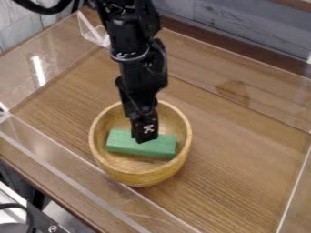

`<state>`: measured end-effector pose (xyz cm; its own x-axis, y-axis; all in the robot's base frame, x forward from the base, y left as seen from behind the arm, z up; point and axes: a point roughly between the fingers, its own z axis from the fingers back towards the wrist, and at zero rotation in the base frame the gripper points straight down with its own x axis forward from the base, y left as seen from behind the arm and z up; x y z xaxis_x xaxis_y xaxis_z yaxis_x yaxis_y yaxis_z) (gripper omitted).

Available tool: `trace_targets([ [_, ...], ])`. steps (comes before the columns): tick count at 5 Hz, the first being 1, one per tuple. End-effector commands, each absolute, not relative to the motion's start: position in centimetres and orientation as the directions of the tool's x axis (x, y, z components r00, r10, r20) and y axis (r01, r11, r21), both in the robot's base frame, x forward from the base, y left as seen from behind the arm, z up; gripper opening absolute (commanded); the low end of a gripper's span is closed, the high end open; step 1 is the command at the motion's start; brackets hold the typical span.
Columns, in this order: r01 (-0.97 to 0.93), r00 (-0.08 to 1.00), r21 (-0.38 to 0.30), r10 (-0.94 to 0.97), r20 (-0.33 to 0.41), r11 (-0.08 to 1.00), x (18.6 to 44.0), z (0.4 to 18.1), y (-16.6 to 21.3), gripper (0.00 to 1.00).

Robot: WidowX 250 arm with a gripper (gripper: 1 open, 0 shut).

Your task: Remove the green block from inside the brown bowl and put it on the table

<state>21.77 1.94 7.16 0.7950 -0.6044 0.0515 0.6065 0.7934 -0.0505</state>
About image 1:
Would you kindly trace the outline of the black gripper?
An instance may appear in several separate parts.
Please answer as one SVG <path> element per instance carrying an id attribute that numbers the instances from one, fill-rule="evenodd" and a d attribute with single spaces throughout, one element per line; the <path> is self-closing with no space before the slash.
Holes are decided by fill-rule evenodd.
<path id="1" fill-rule="evenodd" d="M 165 51 L 117 53 L 121 67 L 115 80 L 126 117 L 131 123 L 131 137 L 139 144 L 158 139 L 157 94 L 169 86 L 169 59 Z"/>

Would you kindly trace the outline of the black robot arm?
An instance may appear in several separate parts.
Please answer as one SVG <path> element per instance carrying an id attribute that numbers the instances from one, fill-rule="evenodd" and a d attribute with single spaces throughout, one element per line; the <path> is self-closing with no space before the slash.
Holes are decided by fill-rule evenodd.
<path id="1" fill-rule="evenodd" d="M 166 46 L 157 37 L 161 16 L 153 0 L 94 0 L 110 36 L 110 56 L 119 64 L 115 79 L 131 137 L 138 143 L 158 138 L 157 94 L 169 86 Z"/>

